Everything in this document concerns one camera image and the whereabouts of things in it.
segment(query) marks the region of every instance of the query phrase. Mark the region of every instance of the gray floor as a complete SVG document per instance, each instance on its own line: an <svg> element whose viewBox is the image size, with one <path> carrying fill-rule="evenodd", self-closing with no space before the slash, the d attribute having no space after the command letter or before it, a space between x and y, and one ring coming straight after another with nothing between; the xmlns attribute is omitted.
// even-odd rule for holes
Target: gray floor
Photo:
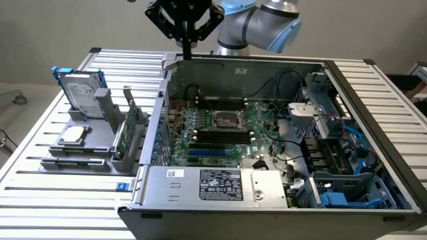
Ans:
<svg viewBox="0 0 427 240"><path fill-rule="evenodd" d="M0 129L3 129L11 139L20 144L54 98L59 94L60 87L58 85L0 83L0 93L14 89L23 91L28 102L24 105L16 105L14 103L0 105ZM7 160L8 156L0 153L0 167Z"/></svg>

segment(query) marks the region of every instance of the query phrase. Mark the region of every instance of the green circuit board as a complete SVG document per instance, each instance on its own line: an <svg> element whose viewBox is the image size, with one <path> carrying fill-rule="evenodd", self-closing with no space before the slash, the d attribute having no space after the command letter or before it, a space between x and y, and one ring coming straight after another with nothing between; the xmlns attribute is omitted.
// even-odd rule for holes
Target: green circuit board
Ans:
<svg viewBox="0 0 427 240"><path fill-rule="evenodd" d="M273 141L266 135L265 119L269 116L269 112L262 112L259 106L263 104L255 103L245 109L245 111L217 111L217 110L201 110L193 107L190 104L181 108L181 116L175 119L179 122L179 126L185 124L185 128L173 127L173 149L171 149L171 166L215 166L215 167L231 167L239 166L242 160L257 159L262 155L269 156L269 148L271 145L278 146L281 143ZM229 123L223 123L223 128L215 126L213 121L218 112L223 114L237 114L241 116L242 128L227 127ZM267 124L274 124L274 118L267 120ZM193 138L195 130L199 131L237 131L237 132L253 132L255 140L251 144L225 144L226 157L217 156L198 156L198 162L190 162L193 156L189 155L190 144L197 143ZM271 132L269 135L277 139L281 139L278 132Z"/></svg>

